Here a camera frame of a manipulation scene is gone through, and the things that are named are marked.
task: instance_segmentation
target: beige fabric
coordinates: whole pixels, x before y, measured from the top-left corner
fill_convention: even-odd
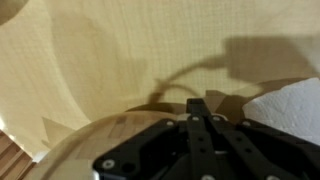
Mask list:
[[[1,121],[31,156],[134,106],[320,69],[318,1],[1,2]]]

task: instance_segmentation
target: metal screw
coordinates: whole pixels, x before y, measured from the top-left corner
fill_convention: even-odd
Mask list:
[[[280,178],[278,178],[277,176],[274,175],[269,175],[266,180],[280,180]]]
[[[112,169],[114,165],[115,165],[115,162],[112,159],[108,159],[102,163],[102,167],[104,169]]]
[[[211,175],[203,175],[201,180],[215,180],[215,178]]]
[[[242,124],[245,126],[251,126],[250,122],[248,122],[248,121],[243,121]]]
[[[168,126],[173,126],[173,122],[172,122],[172,121],[168,121],[168,122],[167,122],[167,125],[168,125]]]
[[[196,117],[196,116],[194,116],[194,117],[192,117],[192,120],[194,120],[194,121],[199,121],[199,118]]]
[[[215,120],[215,121],[220,121],[220,117],[219,116],[213,116],[212,119]]]

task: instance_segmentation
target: black plastic mount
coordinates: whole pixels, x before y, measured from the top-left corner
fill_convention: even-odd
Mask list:
[[[188,99],[184,121],[162,119],[97,158],[102,180],[313,180],[320,147],[255,121],[233,125]]]

